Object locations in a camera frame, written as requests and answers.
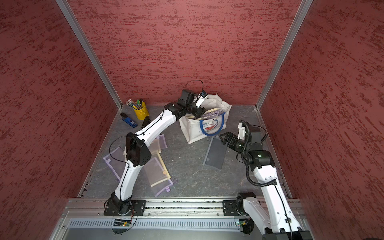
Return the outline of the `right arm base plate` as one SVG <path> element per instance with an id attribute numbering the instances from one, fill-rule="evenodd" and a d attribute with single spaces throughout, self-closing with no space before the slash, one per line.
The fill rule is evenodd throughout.
<path id="1" fill-rule="evenodd" d="M 255 198 L 246 198 L 243 200 L 224 200 L 223 202 L 224 216 L 249 216 L 246 208 L 251 212 L 255 210 L 261 210 L 262 213 L 265 209 L 261 206 L 261 203 Z"/>

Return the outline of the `white canvas Doraemon tote bag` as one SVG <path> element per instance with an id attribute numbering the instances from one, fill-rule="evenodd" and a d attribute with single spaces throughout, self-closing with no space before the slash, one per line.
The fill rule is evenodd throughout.
<path id="1" fill-rule="evenodd" d="M 232 108 L 230 104 L 223 101 L 218 95 L 208 95 L 201 107 L 207 110 L 221 108 L 226 112 L 214 119 L 196 120 L 192 114 L 187 114 L 179 119 L 181 130 L 188 142 L 192 144 L 205 137 L 213 137 L 227 127 L 226 123 Z"/>

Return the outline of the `right corner aluminium post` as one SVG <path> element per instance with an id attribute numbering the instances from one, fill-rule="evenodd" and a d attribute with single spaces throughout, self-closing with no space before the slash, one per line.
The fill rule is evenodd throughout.
<path id="1" fill-rule="evenodd" d="M 266 81 L 266 84 L 261 92 L 261 95 L 256 103 L 256 109 L 258 111 L 261 110 L 262 105 L 268 95 L 268 92 L 270 91 L 275 78 L 277 77 L 279 70 L 297 36 L 297 33 L 299 32 L 299 29 L 313 3 L 313 0 L 302 0 L 301 4 L 299 5 L 298 11 L 294 17 L 294 20 L 290 26 L 290 29 L 287 33 L 287 36 L 283 42 L 283 45 L 281 47 L 281 50 L 279 51 L 278 57 L 273 65 L 273 68 L 271 70 L 271 73 Z"/>

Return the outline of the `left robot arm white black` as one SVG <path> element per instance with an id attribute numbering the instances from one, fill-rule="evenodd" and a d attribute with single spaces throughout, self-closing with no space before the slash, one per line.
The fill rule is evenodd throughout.
<path id="1" fill-rule="evenodd" d="M 145 128 L 124 136 L 126 139 L 126 155 L 123 160 L 125 170 L 119 186 L 105 202 L 105 216 L 127 216 L 134 213 L 131 203 L 133 188 L 141 169 L 152 158 L 149 146 L 160 133 L 181 117 L 187 114 L 192 114 L 196 118 L 201 117 L 206 111 L 202 107 L 202 103 L 207 98 L 208 94 L 205 91 L 194 94 L 192 91 L 184 89 L 178 101 L 165 105 L 159 116 Z"/>

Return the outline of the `pens in cup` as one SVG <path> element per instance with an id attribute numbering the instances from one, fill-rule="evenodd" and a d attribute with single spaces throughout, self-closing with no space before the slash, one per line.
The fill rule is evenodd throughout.
<path id="1" fill-rule="evenodd" d="M 126 101 L 126 104 L 130 107 L 132 107 L 134 110 L 141 110 L 143 107 L 142 107 L 142 103 L 140 100 L 137 100 L 136 102 L 134 102 L 133 100 L 131 99 L 128 99 Z"/>

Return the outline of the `aluminium front rail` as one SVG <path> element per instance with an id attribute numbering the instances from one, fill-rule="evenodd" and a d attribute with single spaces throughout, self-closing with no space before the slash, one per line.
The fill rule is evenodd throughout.
<path id="1" fill-rule="evenodd" d="M 257 197 L 261 206 L 268 213 L 266 201 Z M 224 200 L 237 200 L 235 197 L 194 197 L 194 198 L 147 198 L 132 199 L 146 200 L 144 214 L 140 218 L 221 218 Z M 75 198 L 69 199 L 63 210 L 62 218 L 121 218 L 131 216 L 104 216 L 104 198 Z"/>

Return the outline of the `yellow pen cup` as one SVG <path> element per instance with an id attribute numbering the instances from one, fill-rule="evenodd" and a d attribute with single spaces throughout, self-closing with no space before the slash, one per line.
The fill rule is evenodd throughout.
<path id="1" fill-rule="evenodd" d="M 135 111 L 135 114 L 136 114 L 138 120 L 141 120 L 141 121 L 143 121 L 146 117 L 150 116 L 145 102 L 142 102 L 142 108 L 141 109 L 137 109 L 136 107 L 134 107 L 134 111 Z"/>

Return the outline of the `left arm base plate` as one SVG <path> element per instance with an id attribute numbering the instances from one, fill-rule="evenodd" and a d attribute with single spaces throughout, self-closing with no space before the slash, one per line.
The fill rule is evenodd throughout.
<path id="1" fill-rule="evenodd" d="M 130 201 L 106 201 L 104 216 L 131 216 L 136 214 L 142 216 L 146 207 L 146 200 L 130 200 Z"/>

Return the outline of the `black stapler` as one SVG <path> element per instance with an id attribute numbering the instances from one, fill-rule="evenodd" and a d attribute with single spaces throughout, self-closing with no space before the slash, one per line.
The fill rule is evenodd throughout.
<path id="1" fill-rule="evenodd" d="M 149 116 L 146 116 L 143 120 L 143 123 L 142 123 L 142 129 L 144 129 L 145 127 L 147 127 L 149 124 L 151 123 L 151 119 Z"/>

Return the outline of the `purple trim mesh pouch centre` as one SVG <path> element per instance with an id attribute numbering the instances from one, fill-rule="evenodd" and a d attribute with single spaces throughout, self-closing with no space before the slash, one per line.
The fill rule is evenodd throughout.
<path id="1" fill-rule="evenodd" d="M 168 146 L 166 143 L 165 135 L 157 136 L 149 146 L 149 150 L 152 155 L 160 154 L 162 150 L 167 148 Z"/>

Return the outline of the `blue stapler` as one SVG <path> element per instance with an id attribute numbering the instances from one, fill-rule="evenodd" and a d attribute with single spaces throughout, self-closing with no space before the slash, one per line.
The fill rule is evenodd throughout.
<path id="1" fill-rule="evenodd" d="M 120 113 L 120 115 L 122 117 L 122 120 L 132 128 L 136 128 L 138 126 L 138 124 L 135 121 L 133 121 L 127 114 Z"/>

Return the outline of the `corner aluminium post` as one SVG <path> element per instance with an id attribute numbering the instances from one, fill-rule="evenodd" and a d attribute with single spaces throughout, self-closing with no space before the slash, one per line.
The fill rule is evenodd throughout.
<path id="1" fill-rule="evenodd" d="M 283 45 L 281 47 L 281 50 L 279 51 L 278 57 L 273 65 L 273 68 L 271 70 L 271 73 L 266 81 L 266 84 L 261 92 L 261 95 L 256 103 L 256 109 L 258 111 L 261 110 L 262 105 L 268 95 L 268 92 L 270 91 L 275 78 L 277 77 L 279 70 L 297 36 L 297 33 L 299 32 L 299 29 L 313 3 L 313 0 L 302 0 L 301 4 L 299 5 L 298 11 L 294 17 L 294 20 L 290 26 L 290 29 L 287 33 L 287 36 L 283 42 Z"/>
<path id="2" fill-rule="evenodd" d="M 112 82 L 110 81 L 106 71 L 104 70 L 104 68 L 103 68 L 99 58 L 97 57 L 95 51 L 93 50 L 90 42 L 88 41 L 86 34 L 82 30 L 78 20 L 76 19 L 75 14 L 72 11 L 68 1 L 56 0 L 56 3 L 58 4 L 61 12 L 63 13 L 63 15 L 65 17 L 65 19 L 69 23 L 75 36 L 77 37 L 77 39 L 80 42 L 81 46 L 83 47 L 85 53 L 87 54 L 88 58 L 90 59 L 93 67 L 95 68 L 96 72 L 98 73 L 99 77 L 101 78 L 101 80 L 102 80 L 103 84 L 105 85 L 107 91 L 109 92 L 110 96 L 114 100 L 118 109 L 121 110 L 123 107 L 123 103 L 122 103 L 117 91 L 113 87 Z"/>

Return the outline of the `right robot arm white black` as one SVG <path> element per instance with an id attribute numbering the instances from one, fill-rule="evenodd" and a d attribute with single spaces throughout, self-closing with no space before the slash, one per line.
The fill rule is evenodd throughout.
<path id="1" fill-rule="evenodd" d="M 263 240 L 311 240 L 312 234 L 304 230 L 296 219 L 278 179 L 276 164 L 269 151 L 263 150 L 263 137 L 259 127 L 240 120 L 239 133 L 220 135 L 222 144 L 237 153 L 246 168 L 247 181 L 261 188 L 267 208 L 261 207 L 253 193 L 239 193 L 238 213 L 253 221 Z"/>

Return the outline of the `left corner aluminium post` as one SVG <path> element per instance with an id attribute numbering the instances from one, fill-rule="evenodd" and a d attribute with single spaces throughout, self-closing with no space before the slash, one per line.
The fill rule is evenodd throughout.
<path id="1" fill-rule="evenodd" d="M 86 34 L 82 30 L 78 20 L 76 19 L 75 14 L 72 11 L 68 1 L 56 0 L 56 3 L 58 4 L 61 12 L 63 13 L 63 15 L 65 17 L 65 19 L 69 23 L 75 36 L 77 37 L 77 39 L 80 42 L 81 46 L 83 47 L 85 53 L 87 54 L 88 58 L 90 59 L 93 67 L 95 68 L 96 72 L 98 73 L 99 77 L 101 78 L 101 80 L 102 80 L 103 84 L 105 85 L 107 91 L 109 92 L 110 96 L 114 100 L 118 109 L 121 110 L 123 107 L 123 103 L 122 103 L 117 91 L 113 87 L 112 82 L 110 81 L 106 71 L 104 70 L 104 68 L 103 68 L 99 58 L 97 57 L 95 51 L 93 50 L 90 42 L 88 41 Z"/>

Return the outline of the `grey pouch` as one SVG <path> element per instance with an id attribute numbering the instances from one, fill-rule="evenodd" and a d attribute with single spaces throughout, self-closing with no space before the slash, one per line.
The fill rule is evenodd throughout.
<path id="1" fill-rule="evenodd" d="M 208 166 L 221 170 L 224 164 L 227 147 L 222 144 L 221 139 L 218 136 L 212 137 L 206 152 L 203 166 Z"/>

